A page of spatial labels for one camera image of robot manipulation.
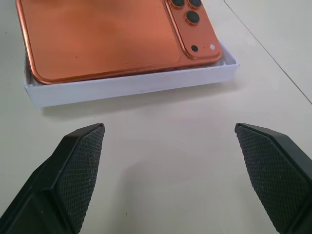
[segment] white box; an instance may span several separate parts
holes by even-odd
[[[187,70],[106,78],[63,84],[37,83],[25,62],[24,87],[36,109],[69,103],[218,83],[231,80],[239,67],[236,58],[220,43],[223,64]]]

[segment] smartphone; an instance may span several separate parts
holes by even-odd
[[[42,84],[186,69],[222,49],[200,0],[17,0]]]

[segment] camera lens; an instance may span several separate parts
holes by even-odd
[[[189,0],[189,4],[193,7],[199,7],[201,5],[201,0]]]
[[[192,45],[192,50],[193,50],[194,52],[197,52],[197,51],[198,51],[198,47],[195,46],[195,45]]]
[[[184,5],[184,0],[172,0],[172,4],[177,7],[182,7]]]
[[[186,18],[189,22],[195,24],[199,22],[199,15],[195,11],[189,11],[186,13]]]

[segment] table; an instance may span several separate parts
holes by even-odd
[[[226,3],[311,101],[312,2],[226,0]]]
[[[15,3],[0,2],[0,213],[67,133],[103,122],[93,234],[273,234],[251,187],[237,122],[290,136],[312,156],[312,107],[222,0],[204,2],[238,58],[233,81],[35,111],[23,89]]]

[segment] orange smartphone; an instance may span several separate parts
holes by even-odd
[[[185,69],[222,49],[200,0],[17,0],[43,84]]]

